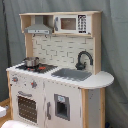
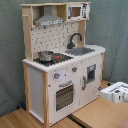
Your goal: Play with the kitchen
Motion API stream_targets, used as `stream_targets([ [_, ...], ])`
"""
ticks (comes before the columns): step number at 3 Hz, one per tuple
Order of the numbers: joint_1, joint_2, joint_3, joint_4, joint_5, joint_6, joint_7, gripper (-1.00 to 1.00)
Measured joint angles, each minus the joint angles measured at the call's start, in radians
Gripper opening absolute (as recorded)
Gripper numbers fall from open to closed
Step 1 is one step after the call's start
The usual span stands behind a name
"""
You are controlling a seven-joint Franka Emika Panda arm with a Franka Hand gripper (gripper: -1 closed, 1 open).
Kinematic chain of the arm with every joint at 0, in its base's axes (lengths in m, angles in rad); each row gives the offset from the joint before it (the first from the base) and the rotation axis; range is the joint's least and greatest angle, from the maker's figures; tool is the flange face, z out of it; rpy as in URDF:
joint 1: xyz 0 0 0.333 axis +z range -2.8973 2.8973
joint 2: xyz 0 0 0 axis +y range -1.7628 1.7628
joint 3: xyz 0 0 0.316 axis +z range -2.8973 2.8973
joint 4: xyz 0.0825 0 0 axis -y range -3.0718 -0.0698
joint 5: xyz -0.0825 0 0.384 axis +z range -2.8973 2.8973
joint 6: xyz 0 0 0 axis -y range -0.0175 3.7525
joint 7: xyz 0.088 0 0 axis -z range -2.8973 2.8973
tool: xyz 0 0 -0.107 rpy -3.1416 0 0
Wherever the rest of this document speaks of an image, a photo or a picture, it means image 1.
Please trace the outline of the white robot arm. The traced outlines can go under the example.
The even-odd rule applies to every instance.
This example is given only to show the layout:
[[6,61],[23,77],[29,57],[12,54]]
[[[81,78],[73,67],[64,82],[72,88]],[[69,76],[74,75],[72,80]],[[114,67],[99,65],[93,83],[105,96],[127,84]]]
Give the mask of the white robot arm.
[[[0,118],[6,115],[6,107],[0,106]],[[6,121],[1,128],[39,128],[33,125],[29,125],[20,121],[8,120]]]

